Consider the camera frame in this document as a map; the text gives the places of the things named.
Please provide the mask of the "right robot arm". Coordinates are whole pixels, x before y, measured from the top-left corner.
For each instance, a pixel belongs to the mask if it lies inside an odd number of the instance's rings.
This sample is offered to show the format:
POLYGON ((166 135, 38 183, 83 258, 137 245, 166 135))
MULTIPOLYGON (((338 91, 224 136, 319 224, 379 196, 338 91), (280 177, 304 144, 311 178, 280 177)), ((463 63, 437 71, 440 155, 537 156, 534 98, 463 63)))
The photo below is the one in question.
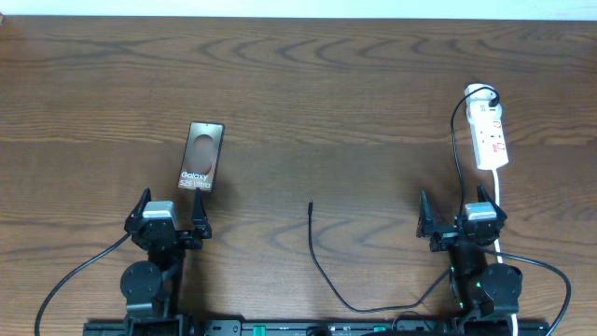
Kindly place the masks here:
POLYGON ((416 236, 427 238, 432 252, 447 252, 452 294, 462 304, 464 315, 456 319, 462 333, 490 328, 492 335, 518 335, 522 274, 503 262, 489 263, 484 249, 493 245, 505 226, 506 213, 482 186, 478 200, 464 207, 452 224, 434 216, 424 192, 416 236))

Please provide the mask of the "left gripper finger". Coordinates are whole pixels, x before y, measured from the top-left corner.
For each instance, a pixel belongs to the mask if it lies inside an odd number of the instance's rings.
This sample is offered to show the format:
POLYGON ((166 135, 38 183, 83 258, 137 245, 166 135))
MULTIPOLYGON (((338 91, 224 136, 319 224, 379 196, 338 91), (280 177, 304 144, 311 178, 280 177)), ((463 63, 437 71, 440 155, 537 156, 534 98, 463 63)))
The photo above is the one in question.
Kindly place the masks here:
POLYGON ((132 209, 129 214, 129 223, 133 224, 138 222, 143 217, 143 212, 146 208, 146 205, 151 201, 151 191, 150 188, 145 188, 141 197, 136 204, 136 206, 132 209))
POLYGON ((202 192, 195 189, 191 221, 198 231, 209 231, 209 220, 202 204, 202 192))

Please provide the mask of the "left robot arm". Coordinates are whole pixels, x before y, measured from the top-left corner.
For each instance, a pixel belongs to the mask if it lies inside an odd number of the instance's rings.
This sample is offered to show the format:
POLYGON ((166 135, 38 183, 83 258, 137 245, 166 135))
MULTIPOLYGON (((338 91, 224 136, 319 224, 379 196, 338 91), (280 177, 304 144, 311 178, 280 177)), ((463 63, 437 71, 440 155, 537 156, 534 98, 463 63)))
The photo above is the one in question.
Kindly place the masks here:
POLYGON ((149 189, 126 218, 125 232, 147 253, 146 260, 129 266, 120 278, 120 291, 126 299, 126 336, 201 334, 195 319, 179 311, 178 301, 186 252, 200 250, 202 242, 212 237, 202 196, 196 189, 191 230, 179 230, 174 203, 153 202, 149 189))

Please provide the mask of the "Galaxy S25 Ultra smartphone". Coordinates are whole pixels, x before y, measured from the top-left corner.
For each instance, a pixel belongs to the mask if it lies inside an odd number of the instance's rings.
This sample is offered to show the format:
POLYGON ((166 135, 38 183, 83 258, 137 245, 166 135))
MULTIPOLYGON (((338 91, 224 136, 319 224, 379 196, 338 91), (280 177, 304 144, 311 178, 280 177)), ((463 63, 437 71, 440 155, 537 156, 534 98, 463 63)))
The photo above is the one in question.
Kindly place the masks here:
POLYGON ((221 123, 190 123, 177 187, 203 192, 214 189, 224 131, 221 123))

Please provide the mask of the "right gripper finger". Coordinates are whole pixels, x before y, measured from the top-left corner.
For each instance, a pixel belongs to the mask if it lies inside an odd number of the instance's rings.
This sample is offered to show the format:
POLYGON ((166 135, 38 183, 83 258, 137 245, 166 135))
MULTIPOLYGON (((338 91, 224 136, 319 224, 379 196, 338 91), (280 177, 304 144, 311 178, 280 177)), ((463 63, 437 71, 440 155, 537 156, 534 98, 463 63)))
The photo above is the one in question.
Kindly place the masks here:
POLYGON ((420 215, 418 220, 418 233, 434 233, 436 221, 434 213, 423 190, 420 195, 420 215))
POLYGON ((496 203, 496 201, 493 199, 493 197, 488 193, 488 191, 482 185, 477 185, 477 195, 478 195, 478 201, 480 203, 489 203, 492 206, 492 208, 496 214, 498 214, 502 211, 502 209, 499 207, 499 205, 496 203))

